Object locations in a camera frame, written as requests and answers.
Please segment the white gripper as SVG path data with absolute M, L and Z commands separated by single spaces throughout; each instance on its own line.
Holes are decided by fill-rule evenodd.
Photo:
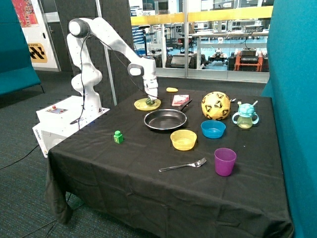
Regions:
M 155 100 L 158 98 L 158 81 L 157 78 L 154 76 L 152 78 L 143 77 L 143 84 L 145 93 L 148 95 L 147 103 L 152 102 L 155 103 Z

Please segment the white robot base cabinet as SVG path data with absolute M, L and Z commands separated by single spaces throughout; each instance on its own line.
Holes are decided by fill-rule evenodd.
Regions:
M 90 109 L 81 96 L 70 96 L 36 111 L 39 123 L 33 127 L 43 156 L 51 148 L 109 111 L 108 108 Z

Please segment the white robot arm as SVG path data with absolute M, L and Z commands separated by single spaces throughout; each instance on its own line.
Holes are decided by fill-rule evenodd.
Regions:
M 148 98 L 147 105 L 153 105 L 158 98 L 158 82 L 156 77 L 156 62 L 150 56 L 138 56 L 113 27 L 101 17 L 95 19 L 76 18 L 69 22 L 67 35 L 68 49 L 73 64 L 81 73 L 72 78 L 72 87 L 83 97 L 82 111 L 84 114 L 98 114 L 102 111 L 99 94 L 94 86 L 102 80 L 102 73 L 93 65 L 86 41 L 95 37 L 108 50 L 122 53 L 129 61 L 127 71 L 130 76 L 141 75 L 144 90 Z

